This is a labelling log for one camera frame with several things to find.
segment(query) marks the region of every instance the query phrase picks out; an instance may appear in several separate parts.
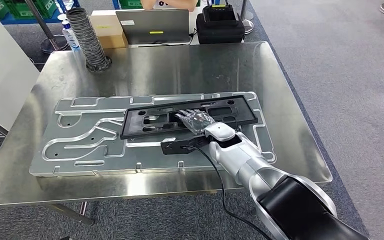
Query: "white panel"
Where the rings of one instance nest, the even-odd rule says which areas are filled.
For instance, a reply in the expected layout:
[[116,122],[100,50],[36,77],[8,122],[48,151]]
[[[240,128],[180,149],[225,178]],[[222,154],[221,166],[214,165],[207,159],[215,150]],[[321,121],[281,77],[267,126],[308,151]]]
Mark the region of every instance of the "white panel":
[[11,129],[38,77],[39,71],[0,23],[0,125],[6,130]]

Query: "black cable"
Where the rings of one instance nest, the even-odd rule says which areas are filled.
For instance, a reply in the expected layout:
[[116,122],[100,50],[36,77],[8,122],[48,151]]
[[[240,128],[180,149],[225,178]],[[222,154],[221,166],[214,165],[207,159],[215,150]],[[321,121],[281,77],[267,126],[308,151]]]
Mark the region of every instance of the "black cable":
[[152,44],[161,44],[161,45],[164,45],[164,46],[190,46],[192,41],[194,40],[194,36],[198,33],[198,30],[196,28],[193,29],[193,33],[189,34],[190,37],[192,37],[192,39],[190,40],[190,42],[188,44],[167,44],[167,43],[163,43],[163,42],[158,42],[158,41],[154,41]]
[[253,229],[255,229],[258,233],[260,233],[264,238],[266,238],[267,240],[272,240],[266,233],[264,233],[261,229],[259,229],[256,225],[254,225],[253,223],[251,223],[250,221],[246,220],[245,218],[241,217],[241,216],[238,216],[236,214],[234,214],[233,212],[230,212],[227,208],[226,208],[226,204],[225,204],[225,185],[223,184],[223,179],[222,179],[222,176],[220,175],[220,172],[219,170],[217,169],[216,165],[214,165],[213,161],[211,161],[210,157],[201,149],[195,147],[195,146],[191,146],[191,145],[185,145],[185,146],[182,146],[182,147],[187,147],[187,148],[192,148],[192,149],[195,149],[197,150],[198,152],[200,152],[202,155],[204,155],[204,157],[209,161],[209,163],[211,163],[212,167],[214,168],[215,172],[217,173],[218,175],[218,178],[220,178],[220,184],[221,184],[221,203],[223,204],[223,209],[224,211],[230,215],[231,217],[234,217],[246,224],[248,224],[250,227],[252,227]]
[[238,132],[240,129],[239,129],[239,126],[238,126],[238,115],[239,115],[239,110],[237,107],[234,107],[234,109],[236,109],[236,116],[234,116],[234,123],[236,124],[236,128],[235,128],[235,131]]

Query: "flexible metal hose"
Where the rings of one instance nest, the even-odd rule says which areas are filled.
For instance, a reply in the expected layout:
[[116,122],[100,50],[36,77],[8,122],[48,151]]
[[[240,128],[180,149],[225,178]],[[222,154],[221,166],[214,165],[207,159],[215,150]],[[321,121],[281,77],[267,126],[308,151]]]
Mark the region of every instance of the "flexible metal hose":
[[111,65],[89,20],[86,10],[76,7],[67,11],[67,19],[86,57],[86,67],[91,72],[101,72]]

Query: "person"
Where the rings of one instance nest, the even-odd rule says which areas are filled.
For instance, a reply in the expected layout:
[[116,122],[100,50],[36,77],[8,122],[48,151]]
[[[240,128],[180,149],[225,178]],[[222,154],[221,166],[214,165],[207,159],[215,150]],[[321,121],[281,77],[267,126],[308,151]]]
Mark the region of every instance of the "person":
[[198,0],[140,0],[144,9],[177,8],[193,12]]

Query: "aluminum fixture plate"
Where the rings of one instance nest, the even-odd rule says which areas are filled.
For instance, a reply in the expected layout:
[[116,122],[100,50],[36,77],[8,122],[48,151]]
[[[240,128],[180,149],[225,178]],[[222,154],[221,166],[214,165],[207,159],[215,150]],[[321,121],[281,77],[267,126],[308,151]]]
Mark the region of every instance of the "aluminum fixture plate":
[[[258,123],[241,126],[241,131],[269,163],[274,163],[272,140],[254,92],[80,97],[64,98],[56,104],[29,172],[38,177],[56,177],[212,171],[199,152],[164,155],[161,151],[162,140],[186,139],[193,136],[191,132],[121,140],[124,115],[129,108],[236,95],[243,95],[258,117]],[[208,146],[202,149],[208,153]]]

